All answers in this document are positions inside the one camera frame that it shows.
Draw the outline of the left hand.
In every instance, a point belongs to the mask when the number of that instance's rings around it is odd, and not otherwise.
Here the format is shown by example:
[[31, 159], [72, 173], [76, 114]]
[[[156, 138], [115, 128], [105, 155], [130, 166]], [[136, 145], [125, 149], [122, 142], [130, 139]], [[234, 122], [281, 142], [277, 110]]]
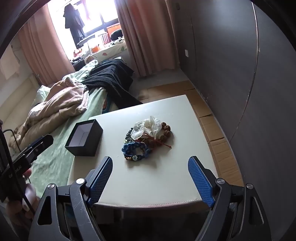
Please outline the left hand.
[[5, 190], [9, 200], [6, 205], [6, 213], [11, 223], [15, 229], [24, 228], [29, 230], [34, 214], [28, 208], [29, 206], [24, 197], [27, 198], [32, 209], [36, 210], [40, 199], [36, 196], [34, 186], [32, 184], [19, 185], [17, 178], [7, 176]]

